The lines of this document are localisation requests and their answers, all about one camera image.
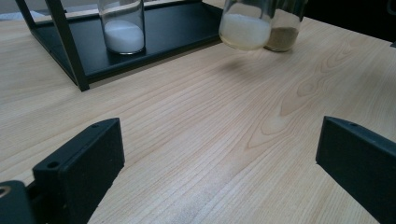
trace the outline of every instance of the black metal frame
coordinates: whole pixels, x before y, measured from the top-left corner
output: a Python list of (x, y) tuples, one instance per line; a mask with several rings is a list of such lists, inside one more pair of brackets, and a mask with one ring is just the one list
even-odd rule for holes
[[(62, 45), (64, 47), (64, 52), (66, 53), (67, 60), (70, 64), (70, 70), (63, 67), (67, 75), (76, 83), (81, 91), (86, 91), (90, 88), (88, 80), (85, 77), (84, 69), (81, 64), (81, 59), (79, 58), (78, 51), (70, 27), (68, 25), (66, 16), (64, 15), (64, 7), (60, 0), (45, 0), (47, 7), (49, 8), (49, 13), (52, 17), (53, 23), (55, 24), (56, 30), (59, 37), (61, 38)], [(25, 19), (30, 32), (35, 38), (41, 43), (41, 45), (46, 46), (41, 39), (40, 35), (36, 31), (36, 23), (30, 14), (29, 8), (24, 0), (16, 0), (18, 7), (20, 8), (21, 14)]]
[(16, 0), (32, 35), (81, 91), (93, 82), (220, 42), (222, 9), (202, 0), (145, 7), (146, 48), (127, 56), (107, 52), (98, 14), (66, 18), (61, 0), (45, 1), (52, 21), (35, 22), (25, 0)]

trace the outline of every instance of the black tray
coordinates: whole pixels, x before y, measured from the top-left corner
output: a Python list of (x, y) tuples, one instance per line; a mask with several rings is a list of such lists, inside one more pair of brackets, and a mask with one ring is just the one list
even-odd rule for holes
[[(17, 2), (22, 14), (26, 14), (24, 1)], [(56, 7), (63, 12), (62, 5), (52, 6), (57, 2), (53, 0), (46, 2), (53, 22), (29, 24), (33, 20), (23, 16), (32, 34), (81, 91), (88, 90), (88, 84), (95, 81), (219, 41), (222, 9), (201, 1), (174, 2), (145, 7), (146, 49), (134, 55), (119, 55), (106, 50), (97, 14), (66, 20), (61, 13), (62, 17), (57, 18)]]

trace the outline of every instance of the clear glass jar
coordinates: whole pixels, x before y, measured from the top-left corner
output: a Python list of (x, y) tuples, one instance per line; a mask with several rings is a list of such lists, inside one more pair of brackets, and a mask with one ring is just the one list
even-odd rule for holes
[(271, 35), (265, 48), (288, 51), (296, 42), (307, 0), (277, 0)]
[(219, 36), (235, 49), (260, 49), (267, 43), (274, 16), (274, 0), (226, 0)]
[(145, 47), (143, 0), (98, 0), (108, 50), (133, 54)]

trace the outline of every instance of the light wood surface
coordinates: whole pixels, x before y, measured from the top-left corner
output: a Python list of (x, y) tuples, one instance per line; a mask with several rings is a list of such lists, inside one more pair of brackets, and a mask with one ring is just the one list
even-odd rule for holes
[(90, 223), (375, 223), (315, 156), (325, 115), (396, 141), (389, 45), (304, 18), (286, 53), (221, 43), (80, 92), (24, 21), (1, 21), (0, 181), (30, 183), (117, 117), (125, 167)]

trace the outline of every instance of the screw hole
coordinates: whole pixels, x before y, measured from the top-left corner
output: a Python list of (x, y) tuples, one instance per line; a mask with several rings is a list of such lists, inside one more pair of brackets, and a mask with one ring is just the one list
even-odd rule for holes
[(57, 161), (53, 161), (47, 165), (47, 167), (50, 169), (55, 168), (57, 166), (59, 166), (59, 162), (57, 162)]
[(10, 186), (0, 186), (0, 198), (3, 198), (4, 196), (8, 195), (10, 191), (11, 191)]

